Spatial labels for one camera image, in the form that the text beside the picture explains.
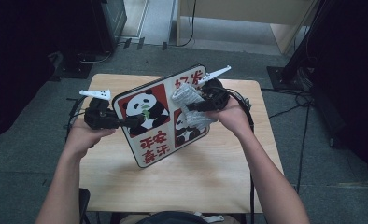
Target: sign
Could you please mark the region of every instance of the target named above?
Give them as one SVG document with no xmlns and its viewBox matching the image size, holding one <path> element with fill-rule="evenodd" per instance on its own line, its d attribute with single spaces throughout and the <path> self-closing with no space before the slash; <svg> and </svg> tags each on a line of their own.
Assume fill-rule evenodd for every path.
<svg viewBox="0 0 368 224">
<path fill-rule="evenodd" d="M 122 127 L 138 166 L 148 167 L 207 135 L 209 126 L 202 130 L 189 127 L 171 99 L 182 83 L 197 85 L 205 76 L 205 67 L 199 64 L 114 97 L 119 118 L 140 120 L 138 127 Z"/>
</svg>

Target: metal stand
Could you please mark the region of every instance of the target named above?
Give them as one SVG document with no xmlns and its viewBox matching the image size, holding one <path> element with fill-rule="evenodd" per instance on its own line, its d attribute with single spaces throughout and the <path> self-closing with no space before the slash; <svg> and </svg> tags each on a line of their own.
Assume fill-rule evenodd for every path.
<svg viewBox="0 0 368 224">
<path fill-rule="evenodd" d="M 72 57 L 64 57 L 62 62 L 59 64 L 54 77 L 67 77 L 67 78 L 88 78 L 88 75 L 92 69 L 93 63 L 81 63 L 79 59 Z"/>
<path fill-rule="evenodd" d="M 267 66 L 269 78 L 271 79 L 272 86 L 275 90 L 294 90 L 303 91 L 304 86 L 298 75 L 295 75 L 290 80 L 284 80 L 282 76 L 283 67 L 270 67 Z"/>
</svg>

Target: gray floor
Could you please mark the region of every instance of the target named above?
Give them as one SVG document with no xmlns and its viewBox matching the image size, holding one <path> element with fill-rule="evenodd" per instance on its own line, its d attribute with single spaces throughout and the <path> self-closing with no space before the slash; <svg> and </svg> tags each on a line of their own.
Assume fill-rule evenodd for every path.
<svg viewBox="0 0 368 224">
<path fill-rule="evenodd" d="M 261 87 L 272 88 L 265 67 L 284 66 L 290 59 L 273 49 L 276 45 L 264 24 L 260 26 L 260 33 L 268 36 L 255 37 L 257 32 L 254 31 L 250 37 L 255 40 L 250 45 L 259 45 L 257 48 L 237 51 L 225 49 L 226 45 L 220 45 L 220 49 L 169 46 L 162 50 L 163 41 L 172 41 L 175 25 L 168 22 L 161 31 L 152 29 L 156 22 L 152 18 L 158 18 L 156 15 L 162 13 L 150 9 L 172 12 L 172 8 L 163 7 L 171 1 L 164 1 L 149 2 L 141 34 L 150 45 L 142 49 L 137 49 L 136 44 L 127 49 L 118 46 L 110 58 L 93 65 L 88 79 L 63 78 L 60 82 L 46 83 L 14 125 L 0 135 L 0 223 L 34 222 L 64 145 L 63 126 L 72 106 L 65 98 L 77 98 L 78 91 L 89 87 L 94 74 L 167 76 L 196 63 L 204 64 L 209 72 L 228 64 L 233 69 L 223 78 L 256 80 Z M 196 43 L 201 44 L 202 38 L 196 36 Z M 268 115 L 296 105 L 291 95 L 267 91 L 262 94 Z M 271 119 L 285 176 L 293 186 L 300 170 L 305 113 L 304 108 L 298 108 Z M 312 223 L 368 223 L 366 164 L 349 150 L 329 147 L 329 135 L 315 107 L 309 113 L 300 196 Z M 91 222 L 96 223 L 95 213 L 88 215 Z M 109 215 L 101 213 L 102 223 L 107 223 Z M 262 215 L 257 215 L 256 221 L 265 223 Z"/>
<path fill-rule="evenodd" d="M 142 6 L 137 3 L 139 1 L 143 5 L 147 5 L 147 11 L 143 17 L 142 26 L 139 27 L 139 32 L 137 32 L 138 36 L 126 35 L 122 40 L 132 38 L 134 43 L 138 43 L 138 39 L 143 37 L 145 38 L 145 44 L 161 45 L 163 42 L 167 42 L 169 45 L 175 46 L 177 44 L 177 1 L 126 1 L 126 5 L 131 5 L 129 14 L 133 14 L 135 18 L 142 11 Z M 137 12 L 133 12 L 132 5 L 138 6 Z M 191 37 L 191 17 L 181 17 L 180 23 L 181 37 L 179 45 L 183 45 Z M 125 29 L 129 30 L 133 26 L 137 27 L 137 24 L 138 22 L 127 24 Z M 294 45 L 297 46 L 302 41 L 305 29 L 304 27 L 296 36 L 295 43 L 292 43 L 286 55 L 292 55 Z M 250 21 L 195 18 L 193 37 L 183 48 L 281 55 L 270 24 Z"/>
</svg>

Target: forearm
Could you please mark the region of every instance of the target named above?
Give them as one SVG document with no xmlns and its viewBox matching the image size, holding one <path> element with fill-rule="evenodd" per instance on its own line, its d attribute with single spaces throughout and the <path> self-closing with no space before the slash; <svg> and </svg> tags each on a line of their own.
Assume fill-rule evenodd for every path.
<svg viewBox="0 0 368 224">
<path fill-rule="evenodd" d="M 62 155 L 36 223 L 79 223 L 79 160 Z"/>
<path fill-rule="evenodd" d="M 269 223 L 308 223 L 298 194 L 277 169 L 249 128 L 237 133 L 248 161 L 262 210 Z"/>
</svg>

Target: panda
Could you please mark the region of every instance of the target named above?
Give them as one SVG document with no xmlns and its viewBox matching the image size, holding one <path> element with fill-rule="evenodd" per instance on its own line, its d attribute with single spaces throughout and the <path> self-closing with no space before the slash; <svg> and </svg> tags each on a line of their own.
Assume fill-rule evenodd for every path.
<svg viewBox="0 0 368 224">
<path fill-rule="evenodd" d="M 159 127 L 169 118 L 169 111 L 152 94 L 152 90 L 137 94 L 129 102 L 123 104 L 127 119 L 139 119 L 140 124 L 129 128 L 129 134 L 140 135 Z"/>
<path fill-rule="evenodd" d="M 201 133 L 205 130 L 205 129 L 199 130 L 197 128 L 189 127 L 187 123 L 187 118 L 182 112 L 180 112 L 180 114 L 177 117 L 175 129 L 176 129 L 175 136 L 177 146 L 181 146 L 185 142 L 188 142 L 196 138 L 197 136 L 201 135 Z"/>
</svg>

